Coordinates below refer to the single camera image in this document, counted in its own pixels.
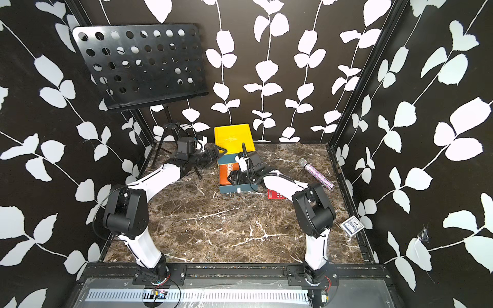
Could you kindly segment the yellow teal drawer cabinet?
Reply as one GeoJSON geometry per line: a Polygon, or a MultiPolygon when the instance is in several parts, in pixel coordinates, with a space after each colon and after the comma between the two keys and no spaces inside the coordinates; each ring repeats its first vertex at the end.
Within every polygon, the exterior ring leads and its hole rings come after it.
{"type": "Polygon", "coordinates": [[[245,144],[247,152],[255,151],[249,124],[235,124],[214,128],[215,145],[227,150],[228,154],[238,154],[245,144]]]}

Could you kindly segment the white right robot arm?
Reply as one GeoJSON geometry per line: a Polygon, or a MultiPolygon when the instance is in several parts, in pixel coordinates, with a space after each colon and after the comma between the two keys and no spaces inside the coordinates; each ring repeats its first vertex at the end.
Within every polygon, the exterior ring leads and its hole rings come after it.
{"type": "Polygon", "coordinates": [[[277,170],[261,175],[246,171],[232,171],[227,177],[231,184],[263,186],[290,200],[298,224],[306,235],[304,273],[310,284],[318,284],[326,275],[328,242],[336,213],[322,185],[307,184],[288,177],[277,170]]]}

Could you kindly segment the red postcard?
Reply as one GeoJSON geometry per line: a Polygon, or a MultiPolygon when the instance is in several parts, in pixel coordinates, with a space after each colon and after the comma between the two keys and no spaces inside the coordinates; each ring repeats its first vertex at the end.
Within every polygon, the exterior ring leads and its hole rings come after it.
{"type": "Polygon", "coordinates": [[[279,194],[278,192],[276,191],[273,191],[273,190],[268,190],[268,199],[269,200],[284,200],[286,199],[285,196],[279,194]]]}

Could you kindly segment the orange postcard with white pattern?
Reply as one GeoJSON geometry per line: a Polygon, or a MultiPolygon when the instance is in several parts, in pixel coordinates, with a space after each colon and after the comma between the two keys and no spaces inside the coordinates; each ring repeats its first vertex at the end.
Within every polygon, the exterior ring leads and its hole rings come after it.
{"type": "Polygon", "coordinates": [[[238,163],[219,165],[220,186],[230,186],[231,182],[228,180],[228,177],[232,171],[237,170],[240,170],[238,163]]]}

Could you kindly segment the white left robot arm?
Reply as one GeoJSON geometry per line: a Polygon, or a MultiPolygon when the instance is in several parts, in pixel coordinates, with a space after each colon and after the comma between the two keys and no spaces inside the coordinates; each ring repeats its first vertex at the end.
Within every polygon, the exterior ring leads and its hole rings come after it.
{"type": "Polygon", "coordinates": [[[177,152],[152,173],[125,186],[117,185],[105,197],[103,226],[124,242],[136,259],[139,273],[157,280],[168,276],[166,258],[155,246],[148,229],[149,201],[192,170],[205,168],[226,153],[227,150],[216,146],[193,154],[177,152]]]}

